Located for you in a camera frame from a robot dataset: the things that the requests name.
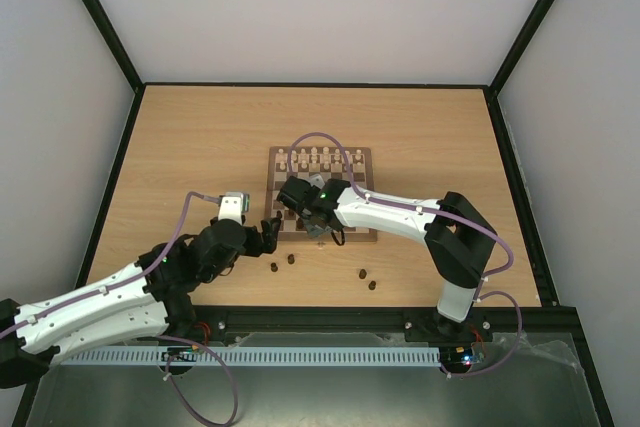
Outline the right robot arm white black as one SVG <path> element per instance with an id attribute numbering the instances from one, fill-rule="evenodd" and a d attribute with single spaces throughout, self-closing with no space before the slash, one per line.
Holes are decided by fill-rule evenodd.
<path id="1" fill-rule="evenodd" d="M 379 194 L 338 179 L 289 177 L 276 200 L 292 210 L 312 236 L 367 228 L 426 247 L 443 279 L 427 328 L 455 339 L 471 326 L 469 314 L 497 243 L 495 230 L 461 194 L 439 200 Z"/>

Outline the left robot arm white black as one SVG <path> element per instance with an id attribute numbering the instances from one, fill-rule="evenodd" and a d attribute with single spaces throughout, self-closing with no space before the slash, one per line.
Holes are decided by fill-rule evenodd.
<path id="1" fill-rule="evenodd" d="M 110 276 L 53 299 L 1 302 L 1 386 L 33 382 L 81 352 L 136 338 L 182 336 L 195 322 L 190 294 L 241 256 L 276 250 L 281 222 L 246 227 L 214 219 L 197 235 L 159 244 Z"/>

